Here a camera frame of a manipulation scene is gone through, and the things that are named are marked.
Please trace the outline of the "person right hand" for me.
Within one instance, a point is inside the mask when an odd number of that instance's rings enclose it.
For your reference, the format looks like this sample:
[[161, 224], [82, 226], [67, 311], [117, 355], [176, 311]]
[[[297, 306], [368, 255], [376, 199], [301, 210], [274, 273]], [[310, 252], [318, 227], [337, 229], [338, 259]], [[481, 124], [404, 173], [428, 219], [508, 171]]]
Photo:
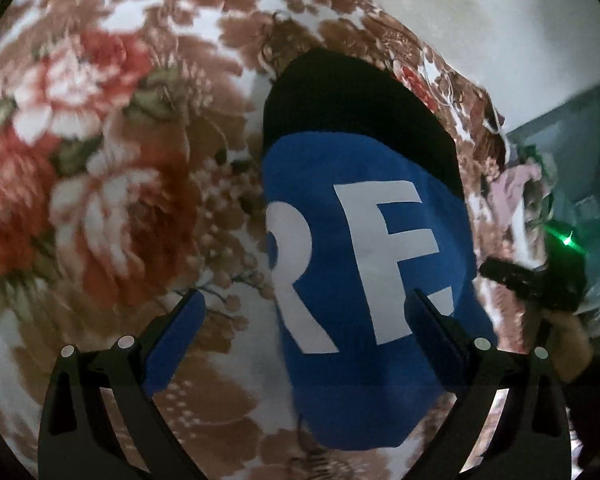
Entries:
[[543, 310], [550, 323], [546, 350], [562, 382], [572, 382], [591, 364], [594, 352], [580, 318], [572, 313]]

